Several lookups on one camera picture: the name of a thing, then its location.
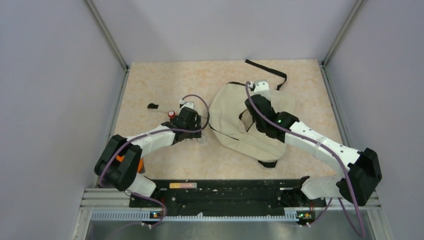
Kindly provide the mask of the small round clear cap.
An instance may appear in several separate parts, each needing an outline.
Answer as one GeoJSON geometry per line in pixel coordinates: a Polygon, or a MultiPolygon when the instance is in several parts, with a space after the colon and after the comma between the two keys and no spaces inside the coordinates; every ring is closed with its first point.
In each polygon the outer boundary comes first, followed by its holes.
{"type": "Polygon", "coordinates": [[[205,144],[207,142],[207,137],[205,135],[203,135],[202,137],[197,139],[197,142],[201,145],[205,144]]]}

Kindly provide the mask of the cream canvas backpack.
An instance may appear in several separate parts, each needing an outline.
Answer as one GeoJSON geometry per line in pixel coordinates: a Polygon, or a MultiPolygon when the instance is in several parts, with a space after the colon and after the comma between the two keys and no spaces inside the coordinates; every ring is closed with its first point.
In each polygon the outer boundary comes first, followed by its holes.
{"type": "MultiPolygon", "coordinates": [[[[290,112],[294,110],[295,98],[281,92],[282,83],[270,89],[270,102],[251,95],[255,106],[271,121],[284,128],[294,122],[290,112]]],[[[218,141],[225,147],[256,159],[265,168],[275,168],[287,146],[279,132],[257,115],[251,107],[241,82],[226,83],[209,105],[208,125],[218,141]]]]}

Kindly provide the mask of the yellow pink highlighter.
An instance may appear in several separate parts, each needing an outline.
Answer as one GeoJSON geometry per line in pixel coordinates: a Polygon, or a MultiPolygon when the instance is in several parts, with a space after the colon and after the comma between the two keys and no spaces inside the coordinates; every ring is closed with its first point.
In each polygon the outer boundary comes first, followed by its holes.
{"type": "Polygon", "coordinates": [[[196,189],[198,184],[196,182],[171,182],[170,189],[196,189]]]}

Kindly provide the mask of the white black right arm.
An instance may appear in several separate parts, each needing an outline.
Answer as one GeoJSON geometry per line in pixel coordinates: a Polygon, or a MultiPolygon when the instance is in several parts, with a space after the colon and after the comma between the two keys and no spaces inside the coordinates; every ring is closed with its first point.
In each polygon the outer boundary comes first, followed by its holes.
{"type": "Polygon", "coordinates": [[[312,130],[289,112],[275,112],[270,100],[255,94],[245,100],[256,129],[271,139],[300,148],[336,174],[304,177],[301,187],[293,192],[299,206],[307,206],[317,198],[343,198],[365,206],[382,180],[378,154],[371,148],[358,150],[335,142],[312,130]]]}

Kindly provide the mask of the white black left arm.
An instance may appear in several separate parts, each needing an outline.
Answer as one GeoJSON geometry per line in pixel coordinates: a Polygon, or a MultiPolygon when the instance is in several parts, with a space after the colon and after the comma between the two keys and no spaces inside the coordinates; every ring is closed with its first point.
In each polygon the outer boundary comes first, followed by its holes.
{"type": "Polygon", "coordinates": [[[184,106],[169,121],[151,131],[132,137],[112,136],[94,167],[100,183],[113,186],[120,192],[141,196],[149,207],[160,202],[157,185],[144,176],[141,160],[146,155],[185,139],[202,136],[202,118],[196,110],[184,106]]]}

